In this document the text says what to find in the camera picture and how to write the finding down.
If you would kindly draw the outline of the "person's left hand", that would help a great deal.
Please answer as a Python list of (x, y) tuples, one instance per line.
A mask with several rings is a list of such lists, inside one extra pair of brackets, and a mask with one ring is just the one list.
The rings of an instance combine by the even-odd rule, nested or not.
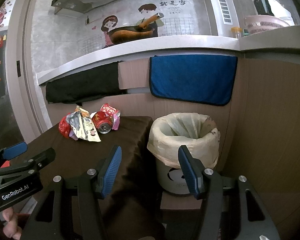
[(9, 207), (2, 212), (2, 216), (7, 222), (3, 227), (4, 235), (7, 238), (19, 240), (30, 215), (27, 213), (15, 213), (13, 207)]

